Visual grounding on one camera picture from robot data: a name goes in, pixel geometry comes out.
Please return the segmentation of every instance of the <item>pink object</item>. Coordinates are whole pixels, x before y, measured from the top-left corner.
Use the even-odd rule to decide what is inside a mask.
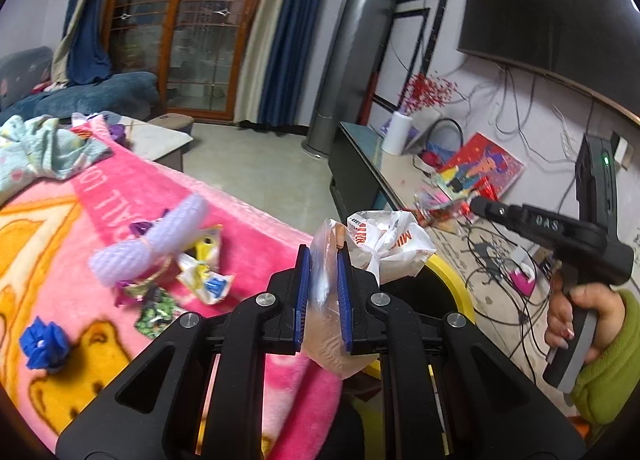
[[[116,339],[114,345],[129,358],[138,355],[150,342],[133,328],[139,310],[116,308],[113,293],[100,285],[89,270],[88,260],[97,250],[130,238],[130,223],[155,220],[163,209],[175,209],[191,192],[207,202],[204,224],[224,225],[220,272],[236,277],[235,297],[213,306],[201,303],[177,281],[167,285],[187,310],[203,316],[229,312],[240,299],[264,291],[274,272],[292,267],[299,244],[310,242],[308,234],[220,190],[136,157],[111,141],[102,119],[90,123],[92,132],[111,147],[113,157],[66,182],[37,182],[0,210],[0,230],[21,217],[36,222],[25,226],[36,232],[24,250],[17,248],[11,265],[16,303],[21,303],[21,320],[27,324],[35,315],[55,320],[75,345],[92,324],[102,322],[113,326],[115,334],[110,342]],[[41,259],[46,252],[54,253],[50,262]],[[26,296],[27,290],[33,299]],[[24,328],[16,320],[8,321],[6,328],[0,328],[0,342],[2,348],[11,351]],[[42,377],[42,372],[29,371],[19,353],[2,354],[2,348],[0,374],[6,373],[2,383],[31,429],[53,450],[57,440],[54,428],[31,401],[30,386]],[[92,368],[102,367],[100,360],[90,362]],[[333,422],[341,385],[339,378],[303,354],[267,357],[262,434],[272,446],[270,460],[316,457]],[[94,396],[91,382],[86,388],[82,386],[78,393]],[[60,398],[64,393],[51,399],[48,397],[53,395],[45,390],[43,403],[47,411],[68,414],[75,407],[73,400]],[[86,403],[84,399],[77,402],[80,407]]]
[[[45,88],[52,85],[52,81],[46,81],[44,83],[40,83],[39,85],[35,85],[31,90],[31,95],[39,94],[44,91]]]
[[[512,270],[509,273],[509,277],[511,278],[511,281],[513,281],[513,286],[519,290],[523,296],[529,297],[533,294],[533,289],[536,286],[536,280],[530,280],[519,269]]]

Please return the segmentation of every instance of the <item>green candy wrapper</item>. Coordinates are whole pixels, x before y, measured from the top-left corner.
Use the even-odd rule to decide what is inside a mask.
[[[152,287],[142,303],[142,312],[134,326],[141,334],[155,339],[185,312],[164,288]]]

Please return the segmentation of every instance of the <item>wrapped candy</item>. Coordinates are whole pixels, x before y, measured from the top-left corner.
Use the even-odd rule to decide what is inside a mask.
[[[233,275],[223,276],[218,273],[221,243],[222,226],[212,227],[193,244],[193,251],[184,252],[177,259],[182,271],[178,275],[178,281],[208,305],[225,299],[234,280]]]
[[[47,370],[50,373],[58,371],[64,365],[70,350],[63,329],[54,322],[45,325],[39,317],[25,329],[19,343],[28,357],[28,369]]]
[[[89,267],[104,286],[134,280],[160,257],[172,256],[187,248],[196,238],[207,210],[205,199],[191,194],[153,225],[143,238],[119,242],[96,252],[89,259]]]

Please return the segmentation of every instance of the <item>light blue cloth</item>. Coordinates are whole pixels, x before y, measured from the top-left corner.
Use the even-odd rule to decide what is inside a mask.
[[[37,178],[66,180],[111,155],[97,138],[87,140],[42,116],[13,116],[0,128],[0,206]]]

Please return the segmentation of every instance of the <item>blue curtain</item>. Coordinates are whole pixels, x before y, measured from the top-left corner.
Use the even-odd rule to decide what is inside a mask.
[[[69,0],[65,30],[71,21],[78,0]],[[111,61],[100,42],[100,7],[102,0],[87,0],[71,42],[66,75],[69,84],[87,85],[104,81],[111,75]]]
[[[294,124],[320,0],[284,0],[273,38],[258,123]]]

